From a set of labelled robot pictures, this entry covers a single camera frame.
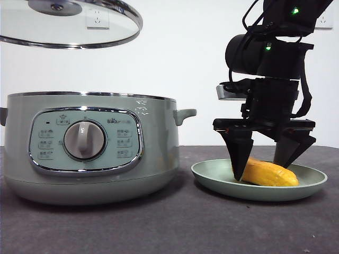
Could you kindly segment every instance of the yellow corn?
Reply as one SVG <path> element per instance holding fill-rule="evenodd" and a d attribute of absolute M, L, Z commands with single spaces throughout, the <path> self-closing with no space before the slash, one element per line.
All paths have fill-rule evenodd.
<path fill-rule="evenodd" d="M 249 157 L 243 181 L 264 186 L 297 186 L 297 176 L 279 165 Z"/>

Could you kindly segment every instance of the electrical outlet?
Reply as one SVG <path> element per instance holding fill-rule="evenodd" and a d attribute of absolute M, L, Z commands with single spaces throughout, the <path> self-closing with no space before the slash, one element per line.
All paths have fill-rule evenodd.
<path fill-rule="evenodd" d="M 334 19 L 334 9 L 333 6 L 329 6 L 322 15 L 317 19 L 316 28 L 319 29 L 332 29 L 333 28 L 333 19 Z"/>
<path fill-rule="evenodd" d="M 110 20 L 108 10 L 88 9 L 87 29 L 109 29 Z"/>

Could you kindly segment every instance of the white wall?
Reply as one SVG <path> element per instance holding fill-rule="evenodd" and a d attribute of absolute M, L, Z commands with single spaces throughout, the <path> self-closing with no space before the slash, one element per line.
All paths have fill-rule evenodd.
<path fill-rule="evenodd" d="M 241 18 L 252 0 L 126 1 L 144 19 L 141 35 L 130 43 L 75 51 L 2 43 L 2 106 L 10 93 L 40 90 L 172 97 L 178 108 L 198 110 L 196 117 L 179 127 L 181 145 L 224 144 L 212 122 L 218 117 L 240 117 L 241 102 L 218 101 L 216 86 L 227 80 L 226 45 L 233 36 L 244 33 Z M 313 136 L 318 145 L 339 147 L 339 4 L 335 2 L 334 29 L 318 30 L 304 42 L 315 44 L 306 59 L 314 98 L 307 118 L 317 122 Z M 260 8 L 254 10 L 249 23 L 259 12 Z M 241 77 L 234 74 L 235 80 Z M 259 134 L 254 139 L 255 144 L 273 144 Z"/>

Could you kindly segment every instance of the gray table surface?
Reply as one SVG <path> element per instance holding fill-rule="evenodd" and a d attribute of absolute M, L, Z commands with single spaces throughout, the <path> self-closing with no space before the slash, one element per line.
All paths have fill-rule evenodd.
<path fill-rule="evenodd" d="M 273 149 L 254 147 L 252 155 L 272 159 Z M 306 151 L 296 163 L 325 172 L 325 188 L 282 203 L 231 198 L 197 183 L 191 165 L 229 158 L 225 147 L 180 147 L 180 152 L 181 167 L 165 188 L 108 205 L 26 201 L 1 177 L 1 253 L 339 253 L 339 149 Z"/>

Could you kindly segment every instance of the pot handle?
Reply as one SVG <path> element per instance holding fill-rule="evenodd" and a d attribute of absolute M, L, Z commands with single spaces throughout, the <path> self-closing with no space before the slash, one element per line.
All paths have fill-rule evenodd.
<path fill-rule="evenodd" d="M 6 119 L 8 115 L 8 109 L 6 107 L 0 107 L 0 119 L 1 119 L 1 125 L 6 125 Z"/>
<path fill-rule="evenodd" d="M 182 122 L 191 116 L 197 115 L 197 110 L 189 109 L 189 110 L 175 110 L 173 112 L 174 120 L 176 126 L 181 126 Z"/>

